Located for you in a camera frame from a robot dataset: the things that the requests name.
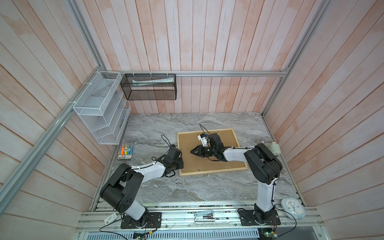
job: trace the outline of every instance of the wooden wall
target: wooden wall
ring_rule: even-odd
[[[383,13],[383,0],[333,1],[266,115],[333,239],[384,236]]]
[[[320,0],[77,0],[108,70],[285,69]],[[179,78],[137,113],[262,112],[276,78]]]
[[[61,0],[0,1],[0,184],[97,64]],[[0,218],[2,239],[71,239],[110,148],[73,116]]]

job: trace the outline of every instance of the gray marble surface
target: gray marble surface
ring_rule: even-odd
[[[177,145],[178,132],[233,128],[242,147],[271,142],[262,117],[257,113],[173,113],[134,114],[129,117],[123,142],[133,146],[130,166],[152,162],[167,151],[161,138],[164,134],[171,144]],[[113,171],[122,161],[116,161]],[[298,197],[285,169],[276,185],[275,199]],[[250,170],[188,177],[157,178],[141,185],[136,199],[141,202],[184,202],[220,200],[256,200],[257,180]]]

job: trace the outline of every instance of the clock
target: clock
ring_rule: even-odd
[[[289,218],[293,219],[302,219],[305,217],[305,209],[303,205],[299,202],[299,200],[293,198],[293,197],[286,197],[281,200],[281,206],[283,207],[284,211],[289,212],[292,214],[292,216],[288,213],[285,213]]]

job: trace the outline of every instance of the black wire basket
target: black wire basket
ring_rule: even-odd
[[[122,77],[127,100],[176,100],[175,74],[132,74]]]

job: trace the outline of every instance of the clock face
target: clock face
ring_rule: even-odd
[[[287,199],[285,205],[288,208],[288,212],[292,215],[301,215],[304,213],[303,206],[296,199]]]

